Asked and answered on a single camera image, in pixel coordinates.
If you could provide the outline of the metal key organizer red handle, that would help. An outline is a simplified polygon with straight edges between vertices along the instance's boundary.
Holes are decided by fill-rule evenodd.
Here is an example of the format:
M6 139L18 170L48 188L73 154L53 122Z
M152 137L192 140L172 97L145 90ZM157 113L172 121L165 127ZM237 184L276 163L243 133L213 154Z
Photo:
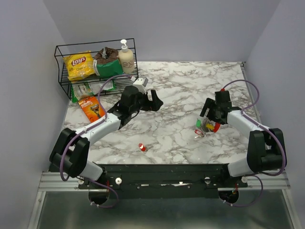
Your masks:
M209 132L216 133L220 128L219 123L215 123L214 121L211 121L209 119L197 119L196 121L196 129L195 129L195 138L201 138L205 137L205 135Z

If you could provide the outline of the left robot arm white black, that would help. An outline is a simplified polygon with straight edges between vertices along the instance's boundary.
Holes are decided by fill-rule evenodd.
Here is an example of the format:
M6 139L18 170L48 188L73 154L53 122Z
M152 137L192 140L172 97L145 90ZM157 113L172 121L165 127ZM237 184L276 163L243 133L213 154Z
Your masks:
M163 101L155 90L151 90L151 96L135 86L127 86L120 100L102 118L78 130L63 129L50 155L50 162L59 169L62 180L84 177L94 188L102 188L106 177L102 167L88 160L90 146L124 127L134 113L157 112Z

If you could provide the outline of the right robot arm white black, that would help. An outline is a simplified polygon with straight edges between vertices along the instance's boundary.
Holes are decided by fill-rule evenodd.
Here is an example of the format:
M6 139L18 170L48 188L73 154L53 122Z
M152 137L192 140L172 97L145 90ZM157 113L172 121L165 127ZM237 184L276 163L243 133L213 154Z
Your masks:
M248 139L246 157L224 166L219 175L220 183L230 187L236 177L278 169L282 173L286 166L283 132L269 128L251 117L240 107L232 106L229 91L215 92L215 98L207 98L200 113L204 132L217 132L221 125L230 125Z

